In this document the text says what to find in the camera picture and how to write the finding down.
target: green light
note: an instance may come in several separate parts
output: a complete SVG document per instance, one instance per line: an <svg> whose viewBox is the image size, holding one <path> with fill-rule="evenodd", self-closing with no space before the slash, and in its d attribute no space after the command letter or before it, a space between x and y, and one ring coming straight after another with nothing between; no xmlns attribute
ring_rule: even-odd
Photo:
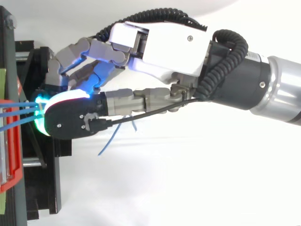
<svg viewBox="0 0 301 226"><path fill-rule="evenodd" d="M41 103L41 104L46 104L49 101L49 99L47 98L43 98L38 96L35 100L36 103ZM39 115L45 113L45 110L43 109L42 111L35 111L34 115ZM40 119L35 119L34 120L34 124L36 125L36 128L38 129L38 131L40 131L41 133L45 134L46 136L49 136L49 134L46 132L45 130L45 118L40 118Z"/></svg>

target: sticker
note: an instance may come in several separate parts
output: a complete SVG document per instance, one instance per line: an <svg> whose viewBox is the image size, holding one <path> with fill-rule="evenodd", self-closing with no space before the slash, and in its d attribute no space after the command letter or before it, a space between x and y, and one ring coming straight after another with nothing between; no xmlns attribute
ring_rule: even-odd
<svg viewBox="0 0 301 226"><path fill-rule="evenodd" d="M250 52L250 51L247 53L245 59L261 62L259 54L253 53L253 52Z"/></svg>
<svg viewBox="0 0 301 226"><path fill-rule="evenodd" d="M267 57L263 56L263 55L260 55L260 58L261 58L261 62L263 63L266 63L266 64L269 64L269 60Z"/></svg>

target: blue wire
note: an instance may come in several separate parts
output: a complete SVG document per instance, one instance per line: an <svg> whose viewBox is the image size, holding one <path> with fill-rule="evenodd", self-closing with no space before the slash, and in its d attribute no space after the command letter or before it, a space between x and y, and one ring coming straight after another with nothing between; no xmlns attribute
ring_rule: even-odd
<svg viewBox="0 0 301 226"><path fill-rule="evenodd" d="M109 139L109 141L107 142L107 144L103 147L103 149L101 150L101 152L98 154L98 156L100 156L106 149L107 147L110 145L110 143L112 142L112 140L114 139L115 135L117 134L119 128L120 128L121 124L118 124L117 128L115 129L114 133L112 134L111 138Z"/></svg>
<svg viewBox="0 0 301 226"><path fill-rule="evenodd" d="M29 109L23 109L23 110L19 110L19 111L0 113L0 118L1 117L9 117L9 116L15 116L15 115L20 115L20 114L31 113L31 112L39 111L39 110L40 109L38 107L32 107L32 108L29 108Z"/></svg>
<svg viewBox="0 0 301 226"><path fill-rule="evenodd" d="M39 104L36 102L23 102L23 103L7 103L7 104L0 104L0 108L3 107L36 107Z"/></svg>
<svg viewBox="0 0 301 226"><path fill-rule="evenodd" d="M137 127L136 127L136 124L134 121L132 121L132 125L133 125L133 128L135 130L135 132L137 132ZM118 124L117 128L115 129L114 133L112 134L111 138L109 139L109 141L107 142L107 144L104 146L104 148L101 150L101 152L98 154L98 156L100 156L106 149L107 147L110 145L110 143L112 142L112 140L114 139L115 135L117 134L119 128L120 128L121 124Z"/></svg>
<svg viewBox="0 0 301 226"><path fill-rule="evenodd" d="M137 127L136 127L136 124L135 124L134 120L132 121L132 125L133 125L133 128L134 128L135 132L137 132Z"/></svg>
<svg viewBox="0 0 301 226"><path fill-rule="evenodd" d="M31 117L28 117L28 118L24 118L24 119L21 119L21 120L18 120L18 121L15 121L15 122L12 122L6 126L3 126L3 127L0 127L0 132L2 131L6 131L10 128L13 128L15 126L19 126L19 125L22 125L24 123L28 123L30 121L33 121L35 119L40 119L42 118L43 116L40 114L40 115L36 115L36 116L31 116Z"/></svg>

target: red frame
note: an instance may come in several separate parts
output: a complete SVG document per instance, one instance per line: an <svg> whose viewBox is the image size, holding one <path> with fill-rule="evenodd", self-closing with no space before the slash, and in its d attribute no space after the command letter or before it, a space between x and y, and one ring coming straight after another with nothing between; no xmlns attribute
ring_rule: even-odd
<svg viewBox="0 0 301 226"><path fill-rule="evenodd" d="M13 103L11 100L0 100L0 104ZM6 108L7 112L18 111L18 107ZM19 116L6 117L7 124L18 121ZM13 176L12 179L5 184L0 185L0 193L7 191L15 186L23 177L22 172L22 153L21 153L21 130L20 126L13 127L7 130L8 136L8 161L9 172Z"/></svg>

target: metal frame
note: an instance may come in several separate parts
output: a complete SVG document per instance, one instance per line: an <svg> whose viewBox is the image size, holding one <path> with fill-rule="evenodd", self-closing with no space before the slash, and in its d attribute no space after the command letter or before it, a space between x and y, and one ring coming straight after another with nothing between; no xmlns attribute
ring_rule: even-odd
<svg viewBox="0 0 301 226"><path fill-rule="evenodd" d="M44 86L52 51L48 47L34 49L33 41L16 41L15 45L16 52L20 53L16 55L16 65L24 91L20 98L34 101L37 90ZM27 219L39 219L39 210L49 209L50 214L56 214L61 209L59 157L71 156L71 140L47 137L38 132L33 123L23 125L21 132Z"/></svg>

